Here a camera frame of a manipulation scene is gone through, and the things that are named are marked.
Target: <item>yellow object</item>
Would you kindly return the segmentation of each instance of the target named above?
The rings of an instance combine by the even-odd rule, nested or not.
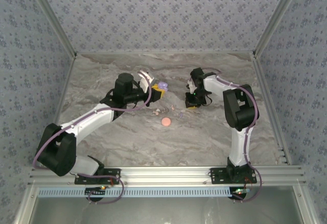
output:
[[[158,84],[154,84],[154,85],[152,86],[152,88],[155,89],[155,90],[157,90],[157,91],[160,91],[160,92],[161,92],[160,99],[164,96],[164,93],[166,92],[166,91],[163,90],[163,89],[159,89]]]

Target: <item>pink disc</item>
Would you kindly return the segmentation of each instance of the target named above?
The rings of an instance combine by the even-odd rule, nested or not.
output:
[[[161,123],[163,126],[170,126],[170,124],[172,123],[172,121],[170,120],[170,118],[163,118],[161,120]]]

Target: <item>orange wire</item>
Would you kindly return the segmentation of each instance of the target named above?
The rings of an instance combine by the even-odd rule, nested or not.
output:
[[[248,177],[244,177],[245,181],[249,181],[251,183],[251,188],[250,191],[252,190],[252,181],[248,178]]]

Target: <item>wall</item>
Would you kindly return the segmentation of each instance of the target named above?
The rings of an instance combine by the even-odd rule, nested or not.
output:
[[[48,0],[77,52],[252,50],[278,0]]]
[[[12,223],[70,58],[35,0],[0,0],[0,223]]]
[[[327,0],[293,0],[260,57],[294,164],[327,223]]]

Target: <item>purple object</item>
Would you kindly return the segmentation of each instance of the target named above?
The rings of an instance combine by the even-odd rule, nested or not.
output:
[[[165,91],[168,91],[168,84],[165,83],[165,82],[159,82],[158,88],[162,89],[162,90],[165,90]]]

